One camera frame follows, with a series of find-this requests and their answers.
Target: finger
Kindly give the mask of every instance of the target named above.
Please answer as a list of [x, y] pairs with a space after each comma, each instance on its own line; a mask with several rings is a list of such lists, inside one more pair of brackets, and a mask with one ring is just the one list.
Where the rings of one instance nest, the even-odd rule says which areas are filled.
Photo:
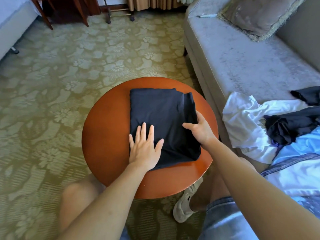
[[154, 138], [155, 138], [155, 127], [151, 125], [149, 129], [149, 134], [148, 134], [148, 141], [152, 141], [153, 143]]
[[191, 123], [183, 123], [182, 126], [188, 130], [193, 130], [194, 127], [196, 126], [197, 124], [191, 124]]
[[131, 149], [134, 148], [134, 138], [132, 137], [131, 134], [129, 135], [129, 145]]
[[161, 149], [162, 149], [162, 146], [163, 146], [163, 143], [164, 143], [164, 139], [161, 139], [160, 141], [158, 141], [158, 143], [156, 144], [155, 146], [155, 152], [159, 154], [159, 157], [160, 157], [160, 153], [161, 153]]
[[199, 124], [201, 124], [201, 122], [206, 120], [199, 111], [196, 110], [195, 112], [197, 113]]
[[147, 136], [147, 124], [143, 122], [141, 127], [140, 140], [146, 141], [146, 136]]
[[140, 141], [141, 126], [139, 125], [136, 132], [136, 143]]

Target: floral patterned carpet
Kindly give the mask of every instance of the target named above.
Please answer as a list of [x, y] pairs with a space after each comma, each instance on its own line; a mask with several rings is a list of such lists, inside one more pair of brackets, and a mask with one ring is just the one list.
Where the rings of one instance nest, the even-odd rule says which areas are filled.
[[[114, 86], [163, 76], [200, 91], [183, 54], [183, 13], [143, 11], [136, 21], [104, 15], [84, 24], [36, 20], [0, 62], [0, 239], [54, 239], [60, 194], [90, 173], [81, 133], [90, 108]], [[135, 200], [132, 239], [197, 239], [203, 213], [177, 224], [181, 195]]]

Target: white wall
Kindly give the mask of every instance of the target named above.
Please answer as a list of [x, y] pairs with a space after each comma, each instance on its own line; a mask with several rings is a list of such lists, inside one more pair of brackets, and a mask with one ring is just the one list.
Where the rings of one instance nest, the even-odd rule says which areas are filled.
[[[98, 0], [99, 6], [105, 5], [104, 0]], [[106, 0], [108, 5], [117, 5], [127, 3], [127, 0]]]

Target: wooden table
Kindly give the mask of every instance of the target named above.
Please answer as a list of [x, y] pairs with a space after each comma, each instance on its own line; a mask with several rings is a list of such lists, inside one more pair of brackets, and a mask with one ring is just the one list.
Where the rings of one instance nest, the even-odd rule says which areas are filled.
[[[91, 172], [105, 186], [110, 185], [129, 163], [129, 91], [133, 88], [176, 88], [183, 93], [192, 92], [196, 109], [203, 114], [218, 137], [218, 125], [210, 105], [188, 85], [164, 77], [142, 77], [126, 81], [96, 102], [83, 127], [84, 158]], [[209, 153], [204, 149], [201, 151], [197, 161], [146, 173], [135, 198], [162, 198], [185, 190], [206, 172], [212, 162]]]
[[[48, 27], [49, 27], [51, 30], [53, 30], [54, 28], [52, 27], [50, 21], [49, 21], [48, 18], [46, 17], [45, 13], [43, 12], [43, 10], [42, 10], [42, 8], [41, 8], [41, 6], [40, 6], [40, 4], [39, 4], [39, 1], [44, 1], [44, 0], [31, 0], [31, 1], [34, 3], [35, 7], [36, 7], [36, 8], [38, 9], [38, 11], [40, 12], [43, 20], [44, 20], [45, 23], [48, 25]], [[54, 7], [54, 5], [53, 5], [52, 2], [51, 2], [52, 0], [47, 0], [47, 1], [49, 2], [49, 4], [50, 4], [50, 6], [52, 7], [52, 9], [55, 11], [55, 7]], [[82, 7], [81, 7], [80, 1], [82, 1], [82, 0], [73, 0], [73, 1], [74, 1], [74, 4], [75, 4], [76, 8], [78, 9], [78, 11], [79, 11], [82, 19], [83, 19], [83, 23], [84, 23], [87, 27], [89, 27], [88, 22], [87, 22], [87, 17], [86, 17], [86, 15], [85, 15], [85, 13], [83, 12]]]

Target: forearm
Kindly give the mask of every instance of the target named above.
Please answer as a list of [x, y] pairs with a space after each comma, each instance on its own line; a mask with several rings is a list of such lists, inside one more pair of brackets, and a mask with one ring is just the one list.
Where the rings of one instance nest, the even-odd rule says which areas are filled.
[[206, 146], [259, 239], [320, 239], [320, 221], [213, 139]]
[[130, 164], [59, 239], [119, 239], [145, 170]]

